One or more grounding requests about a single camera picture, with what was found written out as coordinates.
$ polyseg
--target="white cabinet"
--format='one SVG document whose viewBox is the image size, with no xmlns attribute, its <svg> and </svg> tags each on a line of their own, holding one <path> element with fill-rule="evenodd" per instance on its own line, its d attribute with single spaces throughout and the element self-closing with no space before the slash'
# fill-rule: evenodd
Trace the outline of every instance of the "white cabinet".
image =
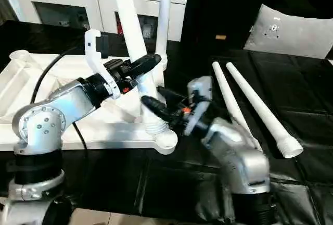
<svg viewBox="0 0 333 225">
<path fill-rule="evenodd" d="M 18 0 L 27 22 L 119 33 L 115 0 Z M 180 41 L 187 0 L 171 0 L 168 40 Z M 159 0 L 134 0 L 144 36 L 156 37 Z"/>
<path fill-rule="evenodd" d="M 103 25 L 99 13 L 99 7 L 98 7 L 98 0 L 18 0 L 20 3 L 20 7 L 22 8 L 23 14 L 25 15 L 25 19 L 27 22 L 32 23 L 48 23 L 45 21 L 42 21 L 43 16 L 39 13 L 45 12 L 50 13 L 51 16 L 54 18 L 60 17 L 63 15 L 63 11 L 60 10 L 53 10 L 57 7 L 63 8 L 64 10 L 69 9 L 69 6 L 75 7 L 78 9 L 78 13 L 76 14 L 76 17 L 80 17 L 80 15 L 86 15 L 88 19 L 88 23 L 90 28 L 97 29 L 97 30 L 103 30 Z"/>
<path fill-rule="evenodd" d="M 118 33 L 116 0 L 98 0 L 104 31 Z M 136 13 L 142 16 L 158 18 L 159 2 L 151 0 L 134 0 Z M 180 41 L 182 36 L 185 5 L 171 4 L 168 40 Z"/>
</svg>

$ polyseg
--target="black tablecloth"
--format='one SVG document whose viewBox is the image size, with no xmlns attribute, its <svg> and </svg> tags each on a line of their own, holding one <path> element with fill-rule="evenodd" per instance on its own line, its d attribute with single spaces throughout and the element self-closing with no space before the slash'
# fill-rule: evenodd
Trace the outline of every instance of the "black tablecloth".
<svg viewBox="0 0 333 225">
<path fill-rule="evenodd" d="M 82 30 L 7 22 L 0 27 L 1 66 L 17 49 L 32 53 L 60 53 L 78 42 L 83 54 Z M 123 38 L 110 35 L 110 54 L 126 56 Z M 154 44 L 147 44 L 154 51 Z M 194 47 L 168 43 L 167 87 L 186 94 L 195 77 L 212 74 L 214 60 L 234 62 L 255 91 L 304 147 L 293 159 L 283 159 L 274 139 L 227 71 L 225 74 L 254 136 L 271 164 L 271 182 L 278 219 L 283 224 L 333 224 L 333 66 L 327 60 L 287 55 L 230 51 L 206 57 Z M 228 118 L 216 81 L 211 117 Z M 179 137 L 168 156 L 153 149 L 64 151 L 66 194 L 81 193 L 79 206 L 110 212 L 202 221 L 223 213 L 219 164 L 196 138 Z M 0 194 L 6 196 L 11 173 L 6 164 L 12 152 L 0 153 Z"/>
</svg>

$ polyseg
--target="robotic arm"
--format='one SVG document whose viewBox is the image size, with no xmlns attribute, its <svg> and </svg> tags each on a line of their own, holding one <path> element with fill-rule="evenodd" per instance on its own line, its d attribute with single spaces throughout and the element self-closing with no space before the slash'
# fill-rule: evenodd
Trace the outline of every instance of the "robotic arm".
<svg viewBox="0 0 333 225">
<path fill-rule="evenodd" d="M 269 163 L 266 156 L 251 146 L 244 128 L 230 124 L 220 117 L 207 119 L 204 113 L 212 101 L 211 78 L 201 77 L 188 84 L 189 107 L 179 105 L 170 112 L 165 104 L 143 96 L 141 101 L 152 112 L 171 125 L 182 124 L 184 135 L 195 135 L 221 164 L 232 193 L 236 221 L 244 224 L 274 224 L 270 195 Z M 160 93 L 172 95 L 161 89 Z"/>
<path fill-rule="evenodd" d="M 9 202 L 2 224 L 67 224 L 70 205 L 58 199 L 65 173 L 61 169 L 61 136 L 66 128 L 136 86 L 136 79 L 161 60 L 146 55 L 134 63 L 113 59 L 101 63 L 99 31 L 85 35 L 86 58 L 94 75 L 78 78 L 54 91 L 48 99 L 20 109 L 12 127 L 20 142 L 14 147 L 16 168 L 9 183 Z"/>
</svg>

